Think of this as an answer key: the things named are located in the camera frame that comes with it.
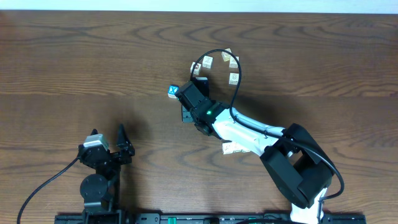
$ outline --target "white wall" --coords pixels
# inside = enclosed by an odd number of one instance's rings
[[[397,14],[398,0],[0,0],[0,9]]]

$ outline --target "wood grain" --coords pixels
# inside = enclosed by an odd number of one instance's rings
[[[360,14],[0,12],[0,223],[15,222],[91,129],[114,144],[119,123],[136,148],[122,172],[125,208],[290,209],[258,157],[222,155],[217,139],[181,123],[179,102],[166,95],[215,48],[241,61],[238,110],[305,126],[335,162],[346,190],[326,209],[396,223],[397,24],[397,16]],[[228,101],[228,66],[213,57],[201,75],[213,98]],[[91,173],[73,166],[34,197],[22,222],[81,212],[79,186]]]

